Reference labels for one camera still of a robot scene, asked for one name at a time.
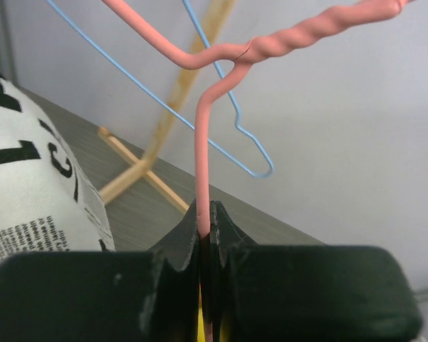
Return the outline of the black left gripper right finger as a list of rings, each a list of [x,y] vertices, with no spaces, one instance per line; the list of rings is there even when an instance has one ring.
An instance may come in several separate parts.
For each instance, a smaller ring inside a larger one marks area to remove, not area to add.
[[[397,260],[374,246],[259,244],[211,204],[215,341],[411,341],[421,311]]]

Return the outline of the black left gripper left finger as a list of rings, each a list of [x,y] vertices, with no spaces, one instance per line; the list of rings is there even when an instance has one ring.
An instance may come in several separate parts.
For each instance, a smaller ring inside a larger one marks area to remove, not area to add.
[[[0,264],[0,341],[195,341],[196,207],[144,252],[36,252]]]

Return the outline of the yellow garment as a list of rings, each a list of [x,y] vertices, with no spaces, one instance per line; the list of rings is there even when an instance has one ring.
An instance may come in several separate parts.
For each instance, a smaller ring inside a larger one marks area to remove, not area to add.
[[[203,316],[203,299],[202,288],[199,287],[199,307],[198,307],[198,328],[197,328],[197,341],[198,342],[212,342],[214,340],[213,326],[211,323],[206,323]],[[232,320],[229,312],[224,312],[220,320],[219,330],[216,337],[220,342],[232,341]]]

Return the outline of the newspaper print trousers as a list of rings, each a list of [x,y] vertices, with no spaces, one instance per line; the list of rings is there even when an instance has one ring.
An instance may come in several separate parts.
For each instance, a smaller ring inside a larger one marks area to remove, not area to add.
[[[23,252],[111,252],[105,204],[43,109],[0,74],[0,263]]]

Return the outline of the pink wire hanger with newsprint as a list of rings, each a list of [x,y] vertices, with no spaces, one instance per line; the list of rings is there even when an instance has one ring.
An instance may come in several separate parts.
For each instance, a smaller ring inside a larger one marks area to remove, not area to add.
[[[206,237],[211,224],[208,213],[208,130],[213,103],[235,88],[253,65],[269,58],[287,55],[296,49],[307,48],[322,38],[337,35],[354,26],[393,19],[402,12],[407,2],[359,1],[349,6],[331,6],[291,28],[254,37],[242,45],[225,43],[195,54],[185,53],[170,43],[125,1],[106,1],[106,5],[163,56],[184,69],[198,70],[220,60],[228,60],[234,64],[226,76],[203,92],[195,115],[197,227],[201,237]]]

